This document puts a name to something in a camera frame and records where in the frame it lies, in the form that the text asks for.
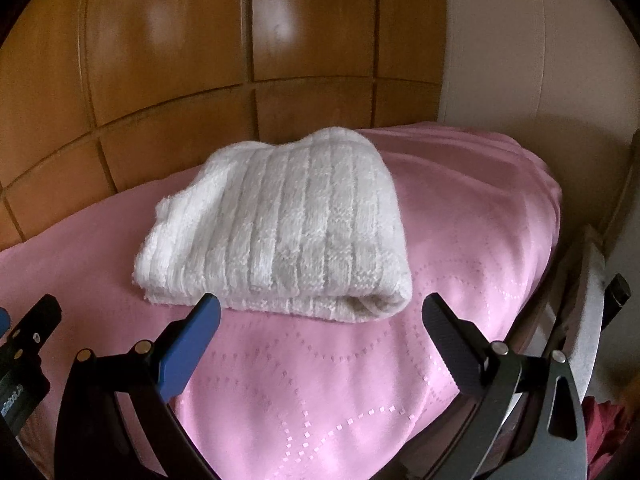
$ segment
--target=pink bedsheet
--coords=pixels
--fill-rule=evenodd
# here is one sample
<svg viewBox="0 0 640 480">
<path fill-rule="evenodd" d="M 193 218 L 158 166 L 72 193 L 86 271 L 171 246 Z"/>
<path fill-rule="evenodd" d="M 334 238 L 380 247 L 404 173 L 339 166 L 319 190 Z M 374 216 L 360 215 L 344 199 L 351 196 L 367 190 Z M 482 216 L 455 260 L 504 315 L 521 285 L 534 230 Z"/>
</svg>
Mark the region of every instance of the pink bedsheet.
<svg viewBox="0 0 640 480">
<path fill-rule="evenodd" d="M 508 137 L 431 123 L 363 133 L 396 184 L 414 298 L 363 324 L 225 310 L 174 401 L 224 480 L 370 478 L 457 393 L 422 326 L 424 296 L 439 292 L 488 340 L 503 338 L 555 246 L 559 187 Z M 76 352 L 126 352 L 188 313 L 143 301 L 130 276 L 155 204 L 194 174 L 120 193 L 0 253 L 0 304 L 14 322 L 46 292 L 63 309 L 42 353 L 51 392 L 21 435 L 47 472 Z M 140 427 L 130 428 L 143 461 L 157 464 Z"/>
</svg>

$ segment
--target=white knitted sweater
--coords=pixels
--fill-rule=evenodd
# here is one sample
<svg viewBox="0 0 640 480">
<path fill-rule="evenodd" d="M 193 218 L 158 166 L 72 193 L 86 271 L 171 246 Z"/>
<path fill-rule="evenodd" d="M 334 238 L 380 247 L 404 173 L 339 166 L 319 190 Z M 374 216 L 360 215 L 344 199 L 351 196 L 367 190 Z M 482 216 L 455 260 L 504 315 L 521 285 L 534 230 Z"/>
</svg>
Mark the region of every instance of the white knitted sweater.
<svg viewBox="0 0 640 480">
<path fill-rule="evenodd" d="M 151 302 L 212 292 L 236 310 L 356 322 L 412 296 L 393 181 L 352 130 L 223 148 L 156 217 L 134 269 Z"/>
</svg>

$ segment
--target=folded sweater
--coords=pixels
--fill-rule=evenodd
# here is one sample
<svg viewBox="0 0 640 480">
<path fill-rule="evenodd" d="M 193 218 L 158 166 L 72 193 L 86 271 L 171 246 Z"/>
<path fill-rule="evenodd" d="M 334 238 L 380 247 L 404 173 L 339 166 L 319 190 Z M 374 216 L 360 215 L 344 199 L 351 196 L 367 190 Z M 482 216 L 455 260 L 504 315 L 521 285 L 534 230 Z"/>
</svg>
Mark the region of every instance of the folded sweater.
<svg viewBox="0 0 640 480">
<path fill-rule="evenodd" d="M 134 281 L 154 303 L 344 322 L 392 316 L 412 297 L 396 191 L 375 147 L 344 128 L 297 142 L 240 142 L 156 206 Z"/>
</svg>

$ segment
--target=metal screw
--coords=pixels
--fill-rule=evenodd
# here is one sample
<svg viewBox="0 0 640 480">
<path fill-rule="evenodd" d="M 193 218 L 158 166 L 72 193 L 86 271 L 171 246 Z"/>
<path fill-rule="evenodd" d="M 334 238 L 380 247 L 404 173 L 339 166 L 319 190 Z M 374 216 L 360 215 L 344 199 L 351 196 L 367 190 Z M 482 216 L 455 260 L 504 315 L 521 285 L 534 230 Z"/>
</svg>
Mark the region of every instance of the metal screw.
<svg viewBox="0 0 640 480">
<path fill-rule="evenodd" d="M 497 355 L 507 355 L 509 353 L 509 347 L 502 341 L 494 341 L 491 343 L 491 350 Z"/>
<path fill-rule="evenodd" d="M 551 352 L 551 357 L 553 358 L 554 361 L 557 361 L 559 363 L 566 362 L 565 355 L 559 350 L 554 350 L 553 352 Z"/>
<path fill-rule="evenodd" d="M 138 341 L 133 349 L 136 351 L 136 354 L 144 355 L 151 350 L 152 346 L 151 341 L 143 339 L 142 341 Z"/>
<path fill-rule="evenodd" d="M 90 357 L 91 350 L 89 350 L 88 348 L 84 348 L 76 354 L 76 360 L 80 363 L 84 363 L 85 361 L 89 360 Z"/>
</svg>

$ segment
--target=blue object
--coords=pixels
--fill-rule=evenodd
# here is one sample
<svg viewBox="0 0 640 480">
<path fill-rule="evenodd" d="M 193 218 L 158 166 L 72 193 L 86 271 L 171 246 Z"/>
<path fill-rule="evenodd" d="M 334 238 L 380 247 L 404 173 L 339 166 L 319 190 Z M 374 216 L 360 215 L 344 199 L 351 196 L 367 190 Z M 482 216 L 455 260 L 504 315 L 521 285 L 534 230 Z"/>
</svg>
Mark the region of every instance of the blue object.
<svg viewBox="0 0 640 480">
<path fill-rule="evenodd" d="M 11 328 L 11 318 L 9 313 L 2 307 L 0 307 L 0 337 Z"/>
<path fill-rule="evenodd" d="M 184 390 L 220 325 L 220 315 L 218 298 L 205 294 L 184 320 L 169 323 L 156 340 L 158 392 L 164 402 Z"/>
</svg>

